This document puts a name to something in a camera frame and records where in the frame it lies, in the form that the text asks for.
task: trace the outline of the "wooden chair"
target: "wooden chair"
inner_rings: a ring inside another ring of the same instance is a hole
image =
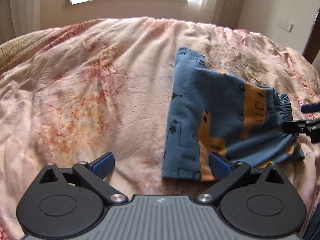
[[[307,44],[302,53],[303,57],[312,64],[320,50],[320,8],[313,21]]]

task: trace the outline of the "blue gripper pad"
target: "blue gripper pad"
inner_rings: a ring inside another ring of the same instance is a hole
[[[107,152],[100,158],[89,163],[89,167],[93,174],[100,179],[104,179],[115,168],[115,157],[112,153]]]
[[[223,179],[235,168],[235,164],[218,153],[211,153],[209,156],[209,167],[212,174],[218,179]]]
[[[303,105],[303,106],[301,106],[301,112],[303,114],[320,112],[320,103]]]

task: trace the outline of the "blue clothing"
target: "blue clothing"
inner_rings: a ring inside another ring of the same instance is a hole
[[[209,156],[217,152],[251,166],[282,162],[297,137],[282,130],[292,120],[288,96],[254,85],[181,47],[176,53],[173,94],[167,119],[164,178],[215,179]]]
[[[320,239],[320,205],[317,206],[303,236],[304,240]]]

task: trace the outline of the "metal screw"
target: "metal screw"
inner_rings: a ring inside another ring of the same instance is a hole
[[[112,200],[113,202],[122,202],[126,199],[125,195],[123,194],[113,194],[110,196],[110,200]]]
[[[203,203],[207,203],[210,202],[212,200],[212,196],[210,194],[204,193],[204,194],[200,194],[197,196],[197,200],[203,202]]]

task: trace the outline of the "bed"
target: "bed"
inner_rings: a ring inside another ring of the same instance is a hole
[[[153,18],[100,19],[29,33],[0,46],[0,240],[23,236],[15,209],[47,162],[71,167],[114,153],[106,178],[132,194],[190,194],[212,182],[162,180],[175,52],[187,46],[249,82],[288,94],[294,119],[319,100],[315,68],[258,33]],[[281,166],[307,206],[319,203],[319,145]]]

